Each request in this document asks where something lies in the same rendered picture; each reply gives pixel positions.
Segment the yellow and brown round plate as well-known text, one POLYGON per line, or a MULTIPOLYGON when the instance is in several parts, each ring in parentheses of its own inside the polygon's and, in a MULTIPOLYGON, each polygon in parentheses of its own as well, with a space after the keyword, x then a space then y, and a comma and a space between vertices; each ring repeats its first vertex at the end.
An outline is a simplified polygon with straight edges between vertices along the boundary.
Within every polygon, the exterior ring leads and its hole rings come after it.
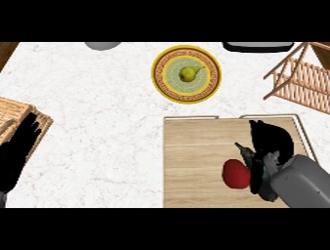
POLYGON ((151 78, 160 94, 179 104, 204 102, 222 82, 220 65, 211 54, 197 46, 176 45, 157 55, 151 78), (185 66, 201 66, 191 82, 182 82, 178 72, 185 66))

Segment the wooden tiered shelf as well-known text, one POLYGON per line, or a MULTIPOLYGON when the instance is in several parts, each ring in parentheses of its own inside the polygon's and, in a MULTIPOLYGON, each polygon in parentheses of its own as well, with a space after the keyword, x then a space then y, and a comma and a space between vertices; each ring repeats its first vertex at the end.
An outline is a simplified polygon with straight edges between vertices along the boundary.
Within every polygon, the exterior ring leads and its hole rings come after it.
POLYGON ((330 115, 330 42, 301 42, 263 78, 273 76, 275 96, 330 115))

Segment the yellow-green pear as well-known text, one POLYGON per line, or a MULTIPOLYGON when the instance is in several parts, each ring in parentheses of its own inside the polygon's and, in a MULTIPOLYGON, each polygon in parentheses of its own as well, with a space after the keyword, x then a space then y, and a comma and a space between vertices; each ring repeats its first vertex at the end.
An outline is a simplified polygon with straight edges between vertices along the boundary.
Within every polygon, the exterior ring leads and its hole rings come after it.
POLYGON ((200 69, 201 66, 185 66, 178 72, 179 80, 182 82, 191 82, 195 78, 200 69))

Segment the grey round object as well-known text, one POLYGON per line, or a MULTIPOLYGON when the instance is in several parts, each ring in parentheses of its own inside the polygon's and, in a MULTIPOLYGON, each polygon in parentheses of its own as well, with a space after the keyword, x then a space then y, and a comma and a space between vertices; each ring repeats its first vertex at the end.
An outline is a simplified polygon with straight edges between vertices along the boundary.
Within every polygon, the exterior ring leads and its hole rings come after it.
POLYGON ((86 46, 95 51, 105 51, 114 48, 119 42, 86 42, 86 46))

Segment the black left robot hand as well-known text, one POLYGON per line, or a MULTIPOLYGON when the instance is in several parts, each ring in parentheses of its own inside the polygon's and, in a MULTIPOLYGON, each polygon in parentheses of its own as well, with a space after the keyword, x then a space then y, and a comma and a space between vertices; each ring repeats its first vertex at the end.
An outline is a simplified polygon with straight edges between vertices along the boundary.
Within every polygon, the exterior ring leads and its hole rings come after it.
POLYGON ((30 112, 24 118, 11 140, 0 145, 0 191, 7 193, 15 186, 26 157, 32 150, 36 136, 40 130, 35 121, 35 114, 30 112))

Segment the pale wooden tray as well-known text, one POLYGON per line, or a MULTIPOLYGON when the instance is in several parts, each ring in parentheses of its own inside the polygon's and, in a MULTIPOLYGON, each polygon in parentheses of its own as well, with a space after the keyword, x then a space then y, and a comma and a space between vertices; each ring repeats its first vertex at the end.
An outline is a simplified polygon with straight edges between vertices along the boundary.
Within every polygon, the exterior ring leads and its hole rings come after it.
POLYGON ((298 117, 293 114, 167 116, 164 118, 164 206, 284 208, 245 188, 229 188, 222 179, 223 163, 241 158, 238 148, 253 147, 248 122, 260 120, 284 128, 294 141, 294 153, 313 155, 298 117))

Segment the red tomato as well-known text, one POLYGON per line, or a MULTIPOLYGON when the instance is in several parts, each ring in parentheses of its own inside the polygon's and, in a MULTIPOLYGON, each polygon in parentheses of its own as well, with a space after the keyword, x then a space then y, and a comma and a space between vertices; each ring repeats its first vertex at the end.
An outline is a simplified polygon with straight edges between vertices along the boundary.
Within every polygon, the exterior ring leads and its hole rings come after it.
POLYGON ((229 159, 223 164, 222 178, 226 186, 244 189, 250 184, 250 173, 245 166, 237 159, 229 159))

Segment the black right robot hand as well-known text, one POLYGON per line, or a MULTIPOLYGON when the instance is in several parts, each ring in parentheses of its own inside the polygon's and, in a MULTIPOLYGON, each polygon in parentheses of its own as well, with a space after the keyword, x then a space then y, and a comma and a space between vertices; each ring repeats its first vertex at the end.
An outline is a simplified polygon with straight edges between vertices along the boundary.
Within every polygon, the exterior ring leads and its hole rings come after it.
POLYGON ((254 156, 250 167, 250 192, 259 194, 266 201, 275 201, 276 193, 269 186, 269 178, 263 178, 263 157, 267 153, 279 152, 278 164, 284 165, 294 155, 294 142, 287 130, 262 120, 250 120, 250 135, 254 156))

